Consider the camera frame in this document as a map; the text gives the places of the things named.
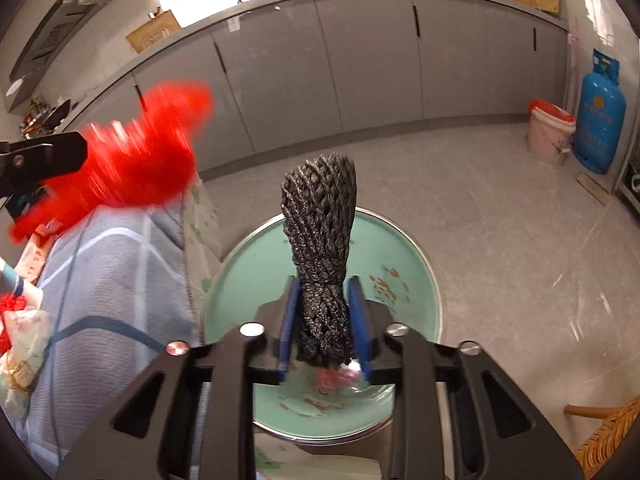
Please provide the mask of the red plastic bag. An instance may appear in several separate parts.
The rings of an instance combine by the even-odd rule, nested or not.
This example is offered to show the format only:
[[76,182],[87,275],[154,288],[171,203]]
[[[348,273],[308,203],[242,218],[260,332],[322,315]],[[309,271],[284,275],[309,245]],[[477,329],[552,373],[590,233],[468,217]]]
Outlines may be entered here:
[[87,160],[68,176],[44,181],[50,195],[15,220],[15,243],[48,223],[61,234],[101,206],[163,205],[189,186],[196,175],[194,138],[214,114],[213,93],[201,81],[164,81],[143,102],[140,116],[126,124],[81,131]]

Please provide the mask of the clear plastic bag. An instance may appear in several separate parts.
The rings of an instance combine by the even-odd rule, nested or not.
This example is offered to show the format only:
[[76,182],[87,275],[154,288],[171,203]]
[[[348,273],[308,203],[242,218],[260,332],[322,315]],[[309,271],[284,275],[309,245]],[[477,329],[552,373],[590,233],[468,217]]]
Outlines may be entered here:
[[46,358],[52,326],[47,312],[27,307],[6,312],[4,328],[11,348],[1,357],[1,408],[9,420],[17,422],[28,411],[30,393]]

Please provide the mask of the pink translucent plastic bag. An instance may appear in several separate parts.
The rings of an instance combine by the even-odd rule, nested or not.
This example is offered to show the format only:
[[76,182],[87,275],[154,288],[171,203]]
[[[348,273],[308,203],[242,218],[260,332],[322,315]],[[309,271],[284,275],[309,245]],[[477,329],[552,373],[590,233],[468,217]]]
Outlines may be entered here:
[[361,383],[362,371],[357,360],[351,360],[337,368],[317,368],[314,372],[314,384],[321,394],[357,389]]

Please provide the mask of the white paper cup blue band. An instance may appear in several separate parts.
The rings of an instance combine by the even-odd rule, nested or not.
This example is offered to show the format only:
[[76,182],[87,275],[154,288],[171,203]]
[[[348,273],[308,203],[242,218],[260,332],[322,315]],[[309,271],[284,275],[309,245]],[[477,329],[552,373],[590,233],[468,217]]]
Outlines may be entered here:
[[29,307],[39,309],[43,300],[43,291],[31,282],[21,278],[9,263],[0,259],[0,292],[17,298],[23,296]]

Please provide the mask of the spice rack with bottles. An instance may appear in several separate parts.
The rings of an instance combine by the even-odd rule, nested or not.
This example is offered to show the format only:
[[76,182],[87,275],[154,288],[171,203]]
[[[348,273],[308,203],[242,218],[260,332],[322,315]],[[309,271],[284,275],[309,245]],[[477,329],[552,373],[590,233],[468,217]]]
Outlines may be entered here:
[[33,94],[29,100],[26,115],[21,122],[21,135],[25,139],[30,139],[38,133],[44,121],[50,114],[50,105],[40,96],[39,93]]

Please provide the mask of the black wok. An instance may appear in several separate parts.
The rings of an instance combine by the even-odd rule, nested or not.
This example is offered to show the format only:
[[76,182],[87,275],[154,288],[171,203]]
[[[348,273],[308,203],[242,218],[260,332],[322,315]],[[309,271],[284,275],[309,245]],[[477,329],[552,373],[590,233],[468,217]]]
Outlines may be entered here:
[[53,131],[62,124],[63,120],[70,114],[70,99],[63,101],[59,106],[47,116],[42,124],[42,128],[46,131]]

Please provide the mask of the green enamel basin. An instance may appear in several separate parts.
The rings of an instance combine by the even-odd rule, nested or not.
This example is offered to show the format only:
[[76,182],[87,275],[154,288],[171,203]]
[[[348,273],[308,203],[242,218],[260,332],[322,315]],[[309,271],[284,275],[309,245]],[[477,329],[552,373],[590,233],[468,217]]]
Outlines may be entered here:
[[364,296],[385,304],[394,322],[439,341],[442,295],[424,249],[392,220],[364,209],[332,228],[305,228],[290,214],[274,218],[224,258],[203,311],[206,341],[255,321],[259,307],[282,296],[290,276],[300,283],[290,368],[280,385],[255,387],[255,425],[310,445],[353,441],[381,429],[392,418],[394,386],[370,385],[362,375],[357,389],[321,394],[314,372],[356,360],[347,303],[354,276]]

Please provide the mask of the range hood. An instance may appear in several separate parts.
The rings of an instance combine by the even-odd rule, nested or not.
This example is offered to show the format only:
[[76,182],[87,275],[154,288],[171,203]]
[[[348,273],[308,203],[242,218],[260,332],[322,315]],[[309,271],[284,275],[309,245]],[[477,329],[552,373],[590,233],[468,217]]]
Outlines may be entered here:
[[11,70],[10,81],[46,70],[100,7],[99,3],[56,0],[26,42]]

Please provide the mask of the blue checked tablecloth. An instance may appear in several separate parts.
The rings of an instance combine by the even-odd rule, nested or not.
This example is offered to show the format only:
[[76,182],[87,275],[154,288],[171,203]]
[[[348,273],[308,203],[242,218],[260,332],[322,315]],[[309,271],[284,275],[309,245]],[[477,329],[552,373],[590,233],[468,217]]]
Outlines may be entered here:
[[168,203],[100,207],[60,236],[39,280],[52,337],[14,430],[53,477],[67,452],[171,341],[203,341],[222,254],[201,179]]

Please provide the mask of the wooden cutting board left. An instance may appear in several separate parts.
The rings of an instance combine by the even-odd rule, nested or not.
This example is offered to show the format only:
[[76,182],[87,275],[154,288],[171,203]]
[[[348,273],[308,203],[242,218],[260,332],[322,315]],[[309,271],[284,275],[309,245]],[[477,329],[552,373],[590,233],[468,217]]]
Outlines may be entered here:
[[180,29],[181,27],[174,14],[172,14],[171,10],[167,10],[153,15],[149,21],[130,32],[126,36],[126,40],[130,47],[137,53],[141,53]]

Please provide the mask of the wicker chair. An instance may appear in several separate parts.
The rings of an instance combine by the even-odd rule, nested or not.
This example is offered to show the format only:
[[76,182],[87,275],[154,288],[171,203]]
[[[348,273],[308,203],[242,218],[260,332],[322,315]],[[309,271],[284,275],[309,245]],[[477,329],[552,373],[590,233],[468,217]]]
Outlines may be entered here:
[[586,479],[639,479],[639,397],[620,408],[567,404],[563,413],[601,419],[599,428],[575,452]]

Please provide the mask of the pink bucket red liner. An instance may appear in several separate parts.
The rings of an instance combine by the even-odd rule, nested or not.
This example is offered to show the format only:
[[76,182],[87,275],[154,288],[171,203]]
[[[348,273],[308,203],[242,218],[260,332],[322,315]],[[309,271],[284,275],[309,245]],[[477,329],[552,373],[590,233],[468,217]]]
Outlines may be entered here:
[[527,149],[538,162],[558,168],[564,165],[570,152],[570,141],[576,130],[576,118],[547,101],[529,102],[529,132]]

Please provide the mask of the grey base cabinets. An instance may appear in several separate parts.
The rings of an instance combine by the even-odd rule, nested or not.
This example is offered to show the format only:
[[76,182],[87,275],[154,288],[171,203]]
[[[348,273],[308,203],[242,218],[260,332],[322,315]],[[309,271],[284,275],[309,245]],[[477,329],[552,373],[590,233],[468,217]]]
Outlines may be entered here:
[[139,113],[164,80],[209,85],[198,169],[422,120],[523,116],[561,103],[567,24],[508,0],[254,0],[137,55],[68,125]]

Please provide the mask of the blue gas cylinder right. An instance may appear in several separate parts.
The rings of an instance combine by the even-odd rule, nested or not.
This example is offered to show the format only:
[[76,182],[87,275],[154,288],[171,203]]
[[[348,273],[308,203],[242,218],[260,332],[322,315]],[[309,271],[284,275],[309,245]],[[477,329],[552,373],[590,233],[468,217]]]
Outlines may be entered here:
[[620,90],[620,61],[592,51],[592,71],[582,80],[573,148],[595,174],[610,169],[622,132],[626,98]]

